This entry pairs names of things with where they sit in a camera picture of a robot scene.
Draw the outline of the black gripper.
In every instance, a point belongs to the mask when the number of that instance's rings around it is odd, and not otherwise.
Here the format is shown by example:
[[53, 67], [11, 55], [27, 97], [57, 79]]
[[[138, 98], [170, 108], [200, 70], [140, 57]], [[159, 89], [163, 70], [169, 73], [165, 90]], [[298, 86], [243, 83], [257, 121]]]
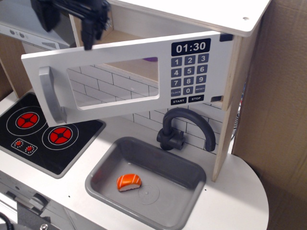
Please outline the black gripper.
[[57, 26], [60, 12], [80, 18], [85, 50], [91, 50], [94, 42], [101, 39], [103, 31], [110, 27], [110, 4], [106, 0], [32, 0], [31, 6], [47, 32]]

